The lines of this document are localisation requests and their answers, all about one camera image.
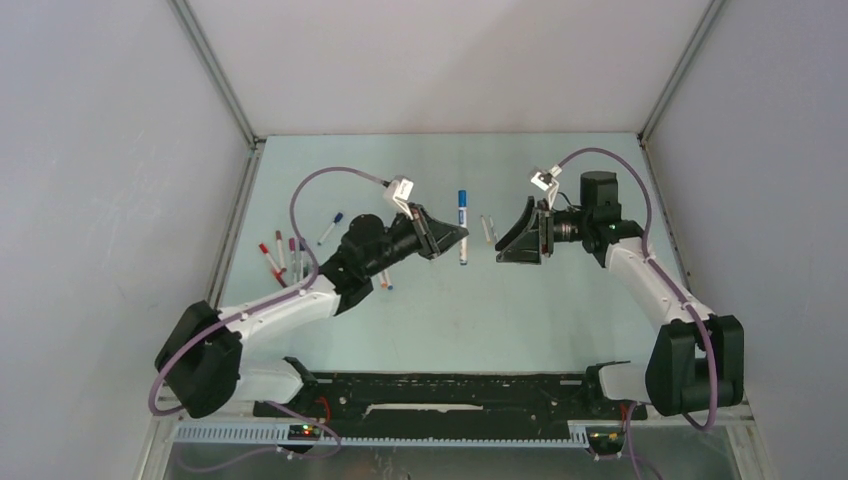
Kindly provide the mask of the yellow pen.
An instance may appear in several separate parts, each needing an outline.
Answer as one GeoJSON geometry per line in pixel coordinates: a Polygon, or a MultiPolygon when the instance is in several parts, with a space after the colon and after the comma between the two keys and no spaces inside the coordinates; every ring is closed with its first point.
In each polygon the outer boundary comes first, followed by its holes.
{"type": "Polygon", "coordinates": [[[493,237],[492,237],[492,234],[491,234],[491,229],[490,229],[487,217],[485,215],[481,215],[480,221],[481,221],[481,224],[482,224],[482,229],[483,229],[486,244],[492,245],[493,244],[493,237]]]}

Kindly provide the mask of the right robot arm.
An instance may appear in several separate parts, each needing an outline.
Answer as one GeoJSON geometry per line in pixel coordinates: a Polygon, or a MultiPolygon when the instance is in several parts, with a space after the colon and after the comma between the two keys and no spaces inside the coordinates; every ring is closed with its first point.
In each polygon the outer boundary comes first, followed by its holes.
{"type": "Polygon", "coordinates": [[[536,171],[531,182],[544,198],[528,198],[513,227],[495,246],[499,263],[539,265],[558,243],[579,243],[614,275],[656,332],[646,364],[615,362],[596,368],[597,381],[581,392],[585,411],[606,418],[623,401],[652,405],[663,416],[740,404],[744,397],[744,329],[720,316],[672,279],[658,262],[647,233],[622,216],[613,172],[580,177],[580,203],[557,210],[560,168],[536,171]]]}

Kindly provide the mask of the large blue marker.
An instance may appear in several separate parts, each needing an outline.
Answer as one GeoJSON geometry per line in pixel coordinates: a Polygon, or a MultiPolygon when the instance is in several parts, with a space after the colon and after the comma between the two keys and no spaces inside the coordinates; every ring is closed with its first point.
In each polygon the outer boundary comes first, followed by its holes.
{"type": "Polygon", "coordinates": [[[459,264],[466,266],[468,264],[468,221],[467,221],[467,191],[458,191],[458,222],[459,226],[464,230],[464,236],[459,243],[459,264]]]}

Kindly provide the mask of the light green pen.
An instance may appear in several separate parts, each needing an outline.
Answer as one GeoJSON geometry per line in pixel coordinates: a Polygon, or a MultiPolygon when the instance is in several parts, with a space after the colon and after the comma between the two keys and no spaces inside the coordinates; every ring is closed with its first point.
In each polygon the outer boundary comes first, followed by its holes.
{"type": "Polygon", "coordinates": [[[499,240],[499,236],[498,236],[498,233],[497,233],[497,229],[496,229],[496,226],[495,226],[494,219],[491,215],[488,216],[488,224],[489,224],[490,235],[492,237],[492,242],[493,242],[493,244],[497,244],[497,242],[499,240]]]}

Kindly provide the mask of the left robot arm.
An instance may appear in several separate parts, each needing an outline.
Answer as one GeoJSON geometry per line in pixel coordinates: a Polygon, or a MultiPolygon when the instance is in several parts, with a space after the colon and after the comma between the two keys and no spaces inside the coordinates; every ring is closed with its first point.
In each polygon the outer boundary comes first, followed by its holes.
{"type": "Polygon", "coordinates": [[[420,204],[399,213],[390,225],[373,214],[355,217],[336,251],[307,280],[276,294],[222,310],[201,300],[188,306],[154,360],[158,376],[148,406],[167,386],[185,411],[198,419],[231,400],[278,403],[292,416],[304,416],[316,403],[315,388],[291,358],[271,353],[290,331],[341,315],[374,289],[373,277],[418,255],[433,260],[460,244],[466,227],[433,218],[420,204]]]}

